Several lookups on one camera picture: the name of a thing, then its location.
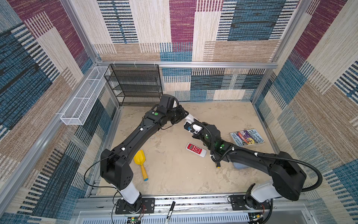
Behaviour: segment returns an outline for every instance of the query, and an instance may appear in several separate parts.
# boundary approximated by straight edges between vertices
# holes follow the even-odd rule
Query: white wire basket
[[[97,66],[92,70],[61,116],[65,125],[83,125],[85,123],[106,83],[105,74],[110,75],[108,67]]]

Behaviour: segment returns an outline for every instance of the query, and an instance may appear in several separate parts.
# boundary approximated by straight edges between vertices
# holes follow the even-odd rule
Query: book cover
[[[234,143],[240,147],[260,144],[264,142],[261,135],[256,131],[256,129],[231,132],[230,135],[234,140]]]

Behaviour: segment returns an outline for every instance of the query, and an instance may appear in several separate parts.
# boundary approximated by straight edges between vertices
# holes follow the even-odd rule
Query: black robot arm
[[[289,200],[298,200],[301,191],[313,190],[322,182],[322,175],[315,167],[292,159],[288,153],[260,153],[222,140],[215,125],[199,122],[179,105],[175,97],[164,94],[160,103],[144,115],[139,126],[121,144],[111,151],[105,149],[101,153],[100,175],[120,192],[129,211],[138,211],[141,206],[141,194],[132,182],[133,172],[129,164],[142,145],[168,121],[174,125],[183,119],[187,121],[184,128],[193,134],[193,138],[203,142],[216,164],[220,161],[237,162],[272,177],[269,182],[250,186],[245,196],[246,206],[250,209],[274,197],[283,196]],[[306,173],[298,163],[317,173],[316,184],[302,189]]]
[[[121,144],[101,153],[101,177],[118,190],[125,189],[133,178],[129,164],[142,145],[168,121],[174,125],[188,114],[175,97],[164,94],[160,103],[145,113],[139,126]]]

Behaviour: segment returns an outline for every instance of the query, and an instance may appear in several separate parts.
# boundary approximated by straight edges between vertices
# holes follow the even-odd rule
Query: wire mesh shelf
[[[106,83],[104,78],[106,74],[110,74],[108,67],[97,66],[92,70],[61,116],[65,125],[83,125],[85,123]]]
[[[121,106],[153,106],[163,94],[158,65],[111,64],[105,79]]]

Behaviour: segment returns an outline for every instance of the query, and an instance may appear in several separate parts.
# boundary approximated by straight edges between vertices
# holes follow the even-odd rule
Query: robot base
[[[246,202],[245,202],[245,199],[243,199],[243,198],[244,198],[244,195],[230,195],[229,201],[231,203],[232,210],[234,210],[234,211],[251,210],[245,206]],[[264,201],[261,204],[265,207],[265,210],[270,209],[269,202]]]
[[[142,212],[143,206],[145,206],[144,213],[154,213],[154,206],[155,206],[155,198],[154,197],[146,197],[142,198],[141,206],[139,208],[139,211],[135,212],[136,214],[140,214]],[[131,214],[133,209],[128,205],[128,202],[125,200],[119,199],[117,201],[116,206],[116,215],[123,215],[123,214]]]

